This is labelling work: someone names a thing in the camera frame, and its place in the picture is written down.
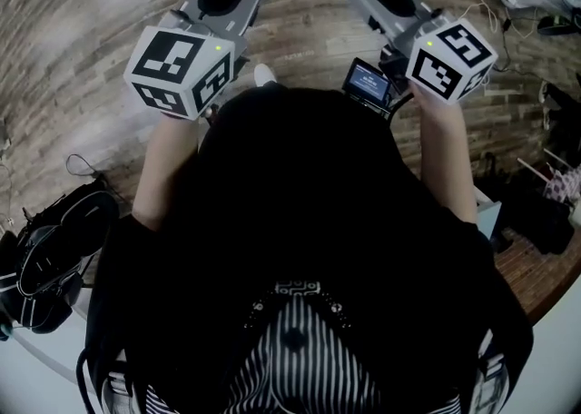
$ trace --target white box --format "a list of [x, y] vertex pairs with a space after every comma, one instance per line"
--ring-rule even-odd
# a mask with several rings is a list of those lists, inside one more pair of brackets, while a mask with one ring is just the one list
[[123, 78], [145, 105], [195, 120], [232, 81], [234, 42], [147, 26]]
[[482, 82], [498, 54], [465, 19], [416, 39], [406, 77], [447, 104]]

